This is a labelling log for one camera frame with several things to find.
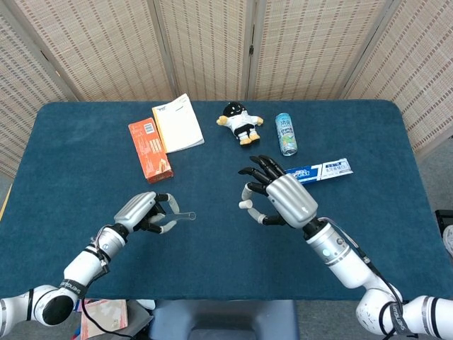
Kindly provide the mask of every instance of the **plush doll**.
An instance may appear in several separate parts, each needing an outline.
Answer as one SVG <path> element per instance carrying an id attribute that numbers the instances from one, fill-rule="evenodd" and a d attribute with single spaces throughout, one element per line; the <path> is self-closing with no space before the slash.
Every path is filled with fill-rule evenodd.
<path id="1" fill-rule="evenodd" d="M 255 125 L 263 124 L 263 119 L 257 115 L 248 115 L 244 105 L 232 101 L 224 109 L 224 114 L 217 119 L 217 124 L 230 128 L 239 139 L 240 145 L 248 145 L 260 139 Z"/>

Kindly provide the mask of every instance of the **white booklet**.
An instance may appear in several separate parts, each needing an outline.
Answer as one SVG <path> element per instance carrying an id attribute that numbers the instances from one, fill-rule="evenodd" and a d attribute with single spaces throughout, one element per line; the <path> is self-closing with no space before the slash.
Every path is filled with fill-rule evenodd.
<path id="1" fill-rule="evenodd" d="M 167 154 L 205 142 L 187 94 L 152 110 Z"/>

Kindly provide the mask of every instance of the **blue table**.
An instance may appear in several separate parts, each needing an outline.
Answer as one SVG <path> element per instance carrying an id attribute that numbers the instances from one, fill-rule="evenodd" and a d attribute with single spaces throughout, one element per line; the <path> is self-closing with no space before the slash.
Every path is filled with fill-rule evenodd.
<path id="1" fill-rule="evenodd" d="M 423 190 L 398 108 L 386 101 L 245 102 L 264 118 L 262 140 L 240 148 L 215 123 L 225 102 L 194 102 L 205 143 L 169 155 L 175 177 L 142 173 L 127 125 L 157 102 L 51 103 L 38 113 L 0 224 L 0 296 L 58 285 L 66 265 L 135 194 L 172 193 L 197 213 L 165 235 L 136 232 L 89 290 L 95 298 L 359 299 L 304 243 L 238 209 L 252 154 L 286 169 L 347 157 L 354 174 L 308 184 L 405 298 L 451 294 L 452 268 Z M 274 117 L 292 114 L 299 152 L 280 154 Z M 271 213 L 265 198 L 256 201 Z"/>

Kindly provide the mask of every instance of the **red box on floor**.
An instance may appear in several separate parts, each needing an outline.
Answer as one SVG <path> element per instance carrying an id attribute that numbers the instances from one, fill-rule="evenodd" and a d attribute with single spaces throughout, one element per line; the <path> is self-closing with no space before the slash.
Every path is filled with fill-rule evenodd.
<path id="1" fill-rule="evenodd" d="M 144 177 L 149 183 L 173 177 L 167 155 L 153 118 L 129 124 L 129 131 L 139 155 Z"/>

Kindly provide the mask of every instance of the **black hat on plush toy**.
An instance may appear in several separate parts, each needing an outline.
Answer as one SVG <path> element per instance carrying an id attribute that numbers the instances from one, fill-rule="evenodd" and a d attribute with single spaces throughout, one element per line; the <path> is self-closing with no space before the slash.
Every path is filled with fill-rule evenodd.
<path id="1" fill-rule="evenodd" d="M 246 111 L 246 107 L 237 101 L 228 103 L 224 108 L 224 116 L 233 117 L 234 115 L 240 115 L 243 111 Z"/>

